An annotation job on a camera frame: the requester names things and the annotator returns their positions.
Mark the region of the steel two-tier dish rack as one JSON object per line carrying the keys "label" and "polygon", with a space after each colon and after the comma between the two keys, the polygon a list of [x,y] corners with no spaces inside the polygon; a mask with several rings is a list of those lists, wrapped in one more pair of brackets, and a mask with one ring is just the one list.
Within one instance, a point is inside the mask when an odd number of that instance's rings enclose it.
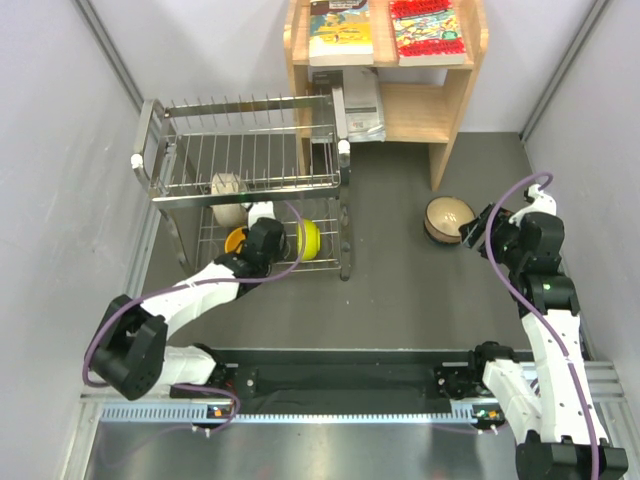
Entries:
{"label": "steel two-tier dish rack", "polygon": [[135,135],[131,168],[159,211],[176,259],[187,275],[224,251],[237,227],[215,224],[211,194],[215,173],[237,174],[248,191],[233,195],[248,210],[272,201],[284,224],[292,263],[296,220],[285,204],[313,221],[321,250],[302,262],[302,271],[352,270],[349,218],[350,144],[341,88],[331,94],[165,106],[144,102]]}

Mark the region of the cream ceramic bowl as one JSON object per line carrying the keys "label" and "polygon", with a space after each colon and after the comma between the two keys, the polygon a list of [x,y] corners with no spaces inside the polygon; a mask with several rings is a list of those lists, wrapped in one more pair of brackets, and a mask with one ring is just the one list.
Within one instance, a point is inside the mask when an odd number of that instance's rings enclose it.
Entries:
{"label": "cream ceramic bowl", "polygon": [[211,180],[211,194],[222,199],[221,204],[211,206],[215,224],[221,227],[238,227],[247,219],[247,210],[233,195],[246,193],[247,184],[237,174],[215,173]]}

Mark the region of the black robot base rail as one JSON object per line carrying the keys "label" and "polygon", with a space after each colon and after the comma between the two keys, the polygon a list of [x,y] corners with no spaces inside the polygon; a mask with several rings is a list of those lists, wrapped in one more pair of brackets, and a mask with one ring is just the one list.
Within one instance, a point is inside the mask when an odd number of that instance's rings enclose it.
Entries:
{"label": "black robot base rail", "polygon": [[222,349],[212,386],[239,397],[241,413],[448,414],[454,400],[485,396],[489,360],[532,360],[487,341],[472,350]]}

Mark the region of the lime green bowl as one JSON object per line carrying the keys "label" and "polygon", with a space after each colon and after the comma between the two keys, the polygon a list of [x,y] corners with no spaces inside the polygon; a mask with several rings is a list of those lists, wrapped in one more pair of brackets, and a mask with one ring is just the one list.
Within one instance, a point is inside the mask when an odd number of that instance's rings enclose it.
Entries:
{"label": "lime green bowl", "polygon": [[296,226],[297,252],[302,262],[316,258],[321,250],[321,233],[318,226],[311,220],[303,219]]}

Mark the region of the dark blue bowl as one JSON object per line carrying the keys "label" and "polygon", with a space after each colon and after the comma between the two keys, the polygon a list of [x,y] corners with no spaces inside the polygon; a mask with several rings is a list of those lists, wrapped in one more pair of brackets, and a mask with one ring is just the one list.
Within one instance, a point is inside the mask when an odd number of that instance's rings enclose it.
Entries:
{"label": "dark blue bowl", "polygon": [[438,230],[432,232],[425,229],[424,234],[429,240],[439,245],[454,246],[454,245],[459,245],[461,243],[460,236],[450,236],[447,234],[443,234]]}

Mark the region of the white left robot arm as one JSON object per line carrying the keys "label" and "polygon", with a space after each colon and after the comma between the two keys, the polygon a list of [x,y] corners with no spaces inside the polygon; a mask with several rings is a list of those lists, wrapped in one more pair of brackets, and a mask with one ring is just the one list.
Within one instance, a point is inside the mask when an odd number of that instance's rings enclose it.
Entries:
{"label": "white left robot arm", "polygon": [[216,354],[203,345],[172,347],[168,340],[204,313],[231,303],[268,280],[282,259],[284,225],[258,219],[238,253],[224,253],[192,277],[159,292],[132,299],[126,295],[109,304],[83,365],[83,381],[138,400],[153,388],[183,385],[205,396],[226,387],[227,374]]}

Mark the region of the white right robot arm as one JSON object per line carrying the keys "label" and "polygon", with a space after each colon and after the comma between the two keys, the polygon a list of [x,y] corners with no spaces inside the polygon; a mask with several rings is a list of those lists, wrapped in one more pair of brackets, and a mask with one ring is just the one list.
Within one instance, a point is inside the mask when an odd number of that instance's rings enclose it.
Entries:
{"label": "white right robot arm", "polygon": [[516,443],[521,479],[621,479],[626,451],[611,444],[594,408],[580,342],[580,304],[561,270],[563,221],[533,207],[511,212],[495,204],[460,229],[477,247],[517,304],[535,362],[524,376],[514,351],[494,342],[478,346],[466,380],[476,394],[492,394]]}

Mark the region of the orange bowl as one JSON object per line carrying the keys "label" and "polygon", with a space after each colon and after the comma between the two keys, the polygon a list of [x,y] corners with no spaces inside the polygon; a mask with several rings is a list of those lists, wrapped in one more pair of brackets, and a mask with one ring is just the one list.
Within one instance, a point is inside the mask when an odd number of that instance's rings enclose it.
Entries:
{"label": "orange bowl", "polygon": [[249,229],[247,227],[238,227],[232,230],[225,239],[224,251],[226,253],[239,254],[248,238]]}

